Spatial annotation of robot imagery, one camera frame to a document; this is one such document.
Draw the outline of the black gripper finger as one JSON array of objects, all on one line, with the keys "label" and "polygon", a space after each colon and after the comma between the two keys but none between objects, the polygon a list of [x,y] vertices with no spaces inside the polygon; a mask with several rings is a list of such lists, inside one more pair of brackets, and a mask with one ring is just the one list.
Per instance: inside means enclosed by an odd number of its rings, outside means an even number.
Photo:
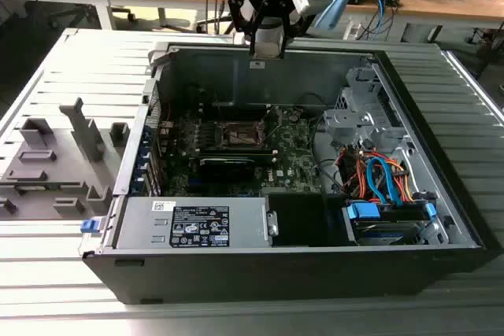
[{"label": "black gripper finger", "polygon": [[[246,19],[242,13],[242,8],[245,5],[252,7],[249,19]],[[263,21],[263,0],[228,0],[228,8],[236,31],[243,32],[250,38],[249,53],[254,56],[256,34]]]},{"label": "black gripper finger", "polygon": [[281,42],[281,57],[284,57],[287,42],[295,37],[304,36],[308,27],[313,22],[313,15],[302,17],[299,16],[295,23],[291,23],[290,15],[295,11],[295,6],[292,1],[281,2],[281,20],[283,27],[283,39]]}]

